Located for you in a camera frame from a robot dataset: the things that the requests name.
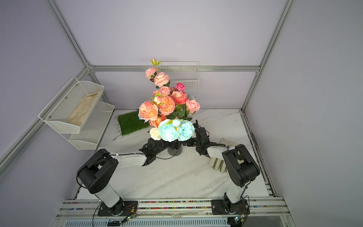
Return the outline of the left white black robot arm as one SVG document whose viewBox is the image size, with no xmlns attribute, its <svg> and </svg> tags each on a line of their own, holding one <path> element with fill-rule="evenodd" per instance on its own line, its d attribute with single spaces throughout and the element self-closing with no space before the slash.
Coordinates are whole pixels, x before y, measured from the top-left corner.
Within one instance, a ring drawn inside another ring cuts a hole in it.
<svg viewBox="0 0 363 227">
<path fill-rule="evenodd" d="M 121 208 L 124 206 L 123 200 L 110 184 L 114 172 L 134 166 L 148 166 L 170 145 L 170 142 L 164 140 L 149 139 L 139 149 L 139 153 L 112 154 L 104 148 L 100 149 L 79 168 L 76 181 L 100 199 L 107 208 Z"/>
</svg>

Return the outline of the single pink red rose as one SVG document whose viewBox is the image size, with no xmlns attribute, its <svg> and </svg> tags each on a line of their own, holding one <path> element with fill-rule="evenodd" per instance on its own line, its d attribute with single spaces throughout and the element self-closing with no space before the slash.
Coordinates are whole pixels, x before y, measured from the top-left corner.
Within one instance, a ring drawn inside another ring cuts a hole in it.
<svg viewBox="0 0 363 227">
<path fill-rule="evenodd" d="M 174 91 L 170 97 L 175 102 L 176 105 L 183 105 L 189 101 L 187 94 L 185 92 Z"/>
</svg>

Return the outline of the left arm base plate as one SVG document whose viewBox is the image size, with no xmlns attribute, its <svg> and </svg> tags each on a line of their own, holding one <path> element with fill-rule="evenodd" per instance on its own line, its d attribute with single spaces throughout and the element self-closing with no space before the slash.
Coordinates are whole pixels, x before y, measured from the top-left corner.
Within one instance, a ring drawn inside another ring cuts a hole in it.
<svg viewBox="0 0 363 227">
<path fill-rule="evenodd" d="M 112 208 L 106 206 L 104 202 L 101 202 L 97 215 L 99 217 L 128 217 L 137 212 L 138 201 L 118 201 Z"/>
</svg>

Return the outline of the pink rose bunch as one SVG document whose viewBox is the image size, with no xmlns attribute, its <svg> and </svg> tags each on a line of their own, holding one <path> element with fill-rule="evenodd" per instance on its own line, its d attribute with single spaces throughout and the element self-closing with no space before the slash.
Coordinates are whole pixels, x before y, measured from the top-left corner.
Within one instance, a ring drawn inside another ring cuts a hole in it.
<svg viewBox="0 0 363 227">
<path fill-rule="evenodd" d="M 200 109 L 200 104 L 196 100 L 188 100 L 186 102 L 186 107 L 189 113 L 194 114 Z"/>
</svg>

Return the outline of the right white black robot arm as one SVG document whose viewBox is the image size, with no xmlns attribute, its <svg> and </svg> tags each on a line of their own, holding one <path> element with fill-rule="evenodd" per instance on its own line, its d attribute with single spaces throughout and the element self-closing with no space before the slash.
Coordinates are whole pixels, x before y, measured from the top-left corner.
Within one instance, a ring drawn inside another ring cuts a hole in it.
<svg viewBox="0 0 363 227">
<path fill-rule="evenodd" d="M 259 166 L 243 144 L 228 146 L 209 140 L 209 134 L 198 122 L 193 124 L 195 137 L 187 140 L 185 145 L 195 147 L 196 151 L 209 158 L 224 161 L 232 185 L 225 193 L 225 201 L 237 204 L 243 199 L 243 194 L 248 185 L 261 173 Z"/>
</svg>

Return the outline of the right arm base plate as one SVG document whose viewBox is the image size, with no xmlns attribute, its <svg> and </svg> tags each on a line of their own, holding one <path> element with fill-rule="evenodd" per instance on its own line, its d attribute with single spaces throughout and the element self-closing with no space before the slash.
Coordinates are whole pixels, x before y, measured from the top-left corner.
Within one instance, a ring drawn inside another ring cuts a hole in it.
<svg viewBox="0 0 363 227">
<path fill-rule="evenodd" d="M 248 201 L 240 200 L 237 203 L 231 203 L 227 200 L 212 200 L 211 201 L 213 215 L 247 215 L 250 213 Z"/>
</svg>

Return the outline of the pink spray rose stem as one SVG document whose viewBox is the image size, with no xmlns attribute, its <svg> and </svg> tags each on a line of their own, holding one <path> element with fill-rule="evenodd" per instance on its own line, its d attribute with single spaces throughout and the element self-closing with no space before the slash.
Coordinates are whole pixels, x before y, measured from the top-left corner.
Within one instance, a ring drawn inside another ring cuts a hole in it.
<svg viewBox="0 0 363 227">
<path fill-rule="evenodd" d="M 160 64 L 162 61 L 158 61 L 155 58 L 151 60 L 152 67 L 148 68 L 145 72 L 145 77 L 153 82 L 156 88 L 170 87 L 170 79 L 167 74 L 161 71 Z"/>
</svg>

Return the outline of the magenta rose stem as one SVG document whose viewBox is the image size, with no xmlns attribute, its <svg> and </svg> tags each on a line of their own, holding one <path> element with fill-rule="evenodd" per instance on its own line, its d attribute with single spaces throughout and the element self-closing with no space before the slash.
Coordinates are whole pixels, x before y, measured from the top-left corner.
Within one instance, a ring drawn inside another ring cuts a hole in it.
<svg viewBox="0 0 363 227">
<path fill-rule="evenodd" d="M 179 91 L 179 92 L 184 92 L 186 90 L 186 87 L 183 83 L 179 82 L 176 84 L 176 89 Z"/>
</svg>

